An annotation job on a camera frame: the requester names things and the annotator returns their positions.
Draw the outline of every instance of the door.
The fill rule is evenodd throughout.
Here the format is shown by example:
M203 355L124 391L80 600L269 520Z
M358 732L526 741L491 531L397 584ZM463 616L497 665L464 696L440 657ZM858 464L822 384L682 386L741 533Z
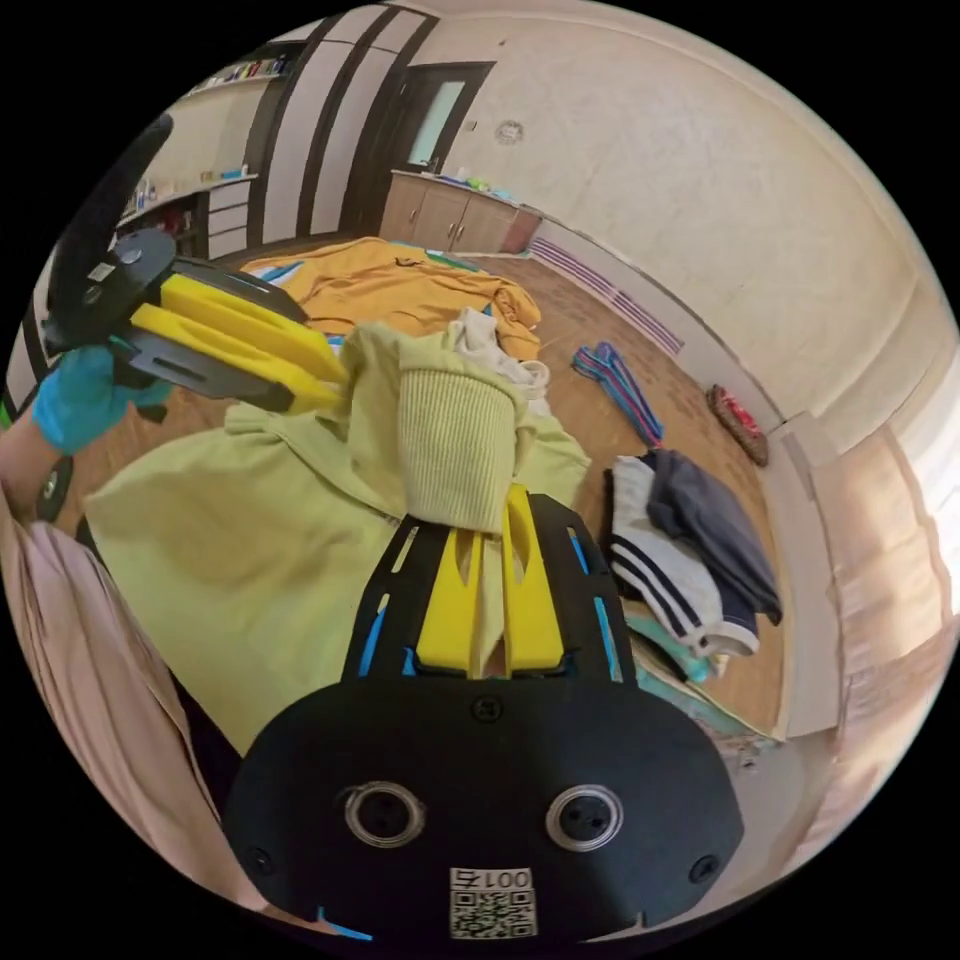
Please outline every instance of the door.
M471 197L453 235L451 249L461 253L499 253L515 216L516 211L499 200Z
M341 230L376 236L390 192L391 170L437 173L493 63L407 67L391 95L370 111L344 198Z
M413 242L427 250L452 250L469 199L456 187L431 187L420 207Z
M380 223L380 237L384 240L397 240L400 243L413 243L413 234L417 226L417 214L427 192L427 184L412 177L396 177L390 188L387 206Z

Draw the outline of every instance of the label sticker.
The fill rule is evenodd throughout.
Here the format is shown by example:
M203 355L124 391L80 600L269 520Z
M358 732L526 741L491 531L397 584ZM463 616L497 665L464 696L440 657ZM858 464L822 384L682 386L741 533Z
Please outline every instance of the label sticker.
M450 870L450 936L509 940L537 935L537 899L530 869Z
M94 283L103 283L107 277L116 269L116 267L111 267L109 263L98 263L88 274L87 278L92 280Z

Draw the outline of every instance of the dark gray shirt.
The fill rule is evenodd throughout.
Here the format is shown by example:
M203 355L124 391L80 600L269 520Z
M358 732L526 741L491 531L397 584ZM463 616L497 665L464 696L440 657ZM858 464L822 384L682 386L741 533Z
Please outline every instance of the dark gray shirt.
M773 624L783 619L773 567L733 491L676 450L641 457L655 473L650 522L696 551L710 571Z

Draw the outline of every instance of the light green sweatshirt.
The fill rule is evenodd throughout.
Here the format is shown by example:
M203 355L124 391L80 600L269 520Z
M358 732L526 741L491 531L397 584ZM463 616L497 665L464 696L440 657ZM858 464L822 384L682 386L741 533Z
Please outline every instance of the light green sweatshirt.
M573 501L589 465L580 446L447 340L358 327L337 409L233 407L223 429L153 451L88 501L124 599L241 754L277 713L340 679L367 579L405 514L489 534L479 675L503 631L511 482Z

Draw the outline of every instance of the orange blanket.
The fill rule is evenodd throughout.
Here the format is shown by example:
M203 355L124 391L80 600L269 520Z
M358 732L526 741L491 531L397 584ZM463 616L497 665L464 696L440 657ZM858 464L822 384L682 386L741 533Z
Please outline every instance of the orange blanket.
M443 330L464 307L488 304L504 352L533 360L540 341L532 332L540 311L523 287L484 272L431 260L418 247L364 237L289 257L253 260L244 270L303 261L279 285L324 333L349 333L358 323L381 321L412 336Z

